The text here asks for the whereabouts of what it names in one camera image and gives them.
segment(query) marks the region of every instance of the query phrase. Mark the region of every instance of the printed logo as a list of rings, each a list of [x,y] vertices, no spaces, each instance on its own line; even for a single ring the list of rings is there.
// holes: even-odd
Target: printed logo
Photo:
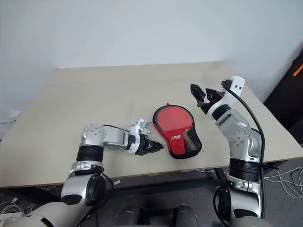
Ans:
[[[174,139],[180,139],[181,138],[181,135],[177,135],[177,136],[173,136],[171,139],[174,140]]]

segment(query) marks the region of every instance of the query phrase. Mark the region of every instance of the white wall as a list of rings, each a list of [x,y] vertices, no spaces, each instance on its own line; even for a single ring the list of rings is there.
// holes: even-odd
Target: white wall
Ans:
[[[58,67],[223,60],[264,101],[302,46],[302,9],[301,0],[0,0],[0,119]]]

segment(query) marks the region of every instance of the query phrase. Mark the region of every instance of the black cable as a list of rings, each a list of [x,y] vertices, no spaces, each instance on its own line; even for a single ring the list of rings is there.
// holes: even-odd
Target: black cable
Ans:
[[[299,190],[299,189],[297,188],[297,185],[295,185],[295,183],[294,183],[293,173],[296,172],[296,171],[300,171],[300,172],[301,172],[300,169],[295,169],[294,171],[291,171],[290,176],[291,176],[291,178],[292,178],[292,181],[293,181],[293,184],[294,184],[294,187],[296,188],[296,190],[297,190],[299,193],[302,193],[301,190]]]
[[[98,210],[95,211],[95,225],[96,227],[99,227],[99,220],[98,220]]]
[[[110,125],[110,124],[103,124],[103,126],[108,126],[108,127],[113,127],[113,128],[116,128],[116,129],[121,129],[121,128],[117,127],[117,126],[113,126],[113,125]]]
[[[253,130],[253,131],[255,131],[255,132],[257,132],[257,133],[260,134],[260,132],[258,130],[256,130],[256,129],[254,129],[254,128],[251,128],[251,130]]]
[[[260,172],[260,179],[261,179],[261,193],[262,193],[262,209],[261,209],[261,218],[264,219],[265,216],[265,185],[264,185],[264,173],[263,173],[263,160],[264,160],[264,150],[265,150],[265,136],[264,132],[261,128],[261,125],[259,124],[257,118],[255,117],[254,113],[252,110],[249,108],[249,106],[245,103],[243,99],[241,99],[236,93],[231,91],[228,87],[223,84],[223,88],[228,91],[232,96],[234,96],[244,107],[245,109],[249,112],[251,115],[252,119],[254,120],[260,136],[261,136],[261,154],[260,154],[260,166],[259,166],[259,172]]]
[[[109,176],[107,176],[105,173],[102,174],[106,179],[108,179],[108,181],[110,182],[110,186],[111,186],[111,190],[114,189],[114,182],[112,181],[112,179],[110,179]]]
[[[213,206],[214,206],[214,211],[216,212],[216,215],[218,216],[219,220],[222,222],[222,224],[224,225],[224,227],[230,227],[221,217],[221,215],[219,214],[218,210],[217,210],[217,206],[216,206],[216,198],[217,195],[219,193],[219,191],[224,187],[224,185],[221,185],[216,192],[214,193],[214,198],[213,198]]]

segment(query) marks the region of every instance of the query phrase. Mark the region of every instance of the red paddle cover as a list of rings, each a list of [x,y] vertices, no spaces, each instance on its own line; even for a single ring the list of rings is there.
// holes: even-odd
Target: red paddle cover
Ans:
[[[193,116],[187,109],[177,105],[163,106],[155,112],[153,123],[166,140],[174,158],[192,157],[201,150],[202,144],[194,128]]]

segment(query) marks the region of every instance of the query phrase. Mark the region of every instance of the orange strip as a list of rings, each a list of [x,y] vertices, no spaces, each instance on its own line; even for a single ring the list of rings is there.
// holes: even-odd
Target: orange strip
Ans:
[[[298,70],[293,73],[293,76],[295,77],[296,75],[298,75],[302,69],[303,69],[303,65],[301,65],[300,68],[298,68]]]

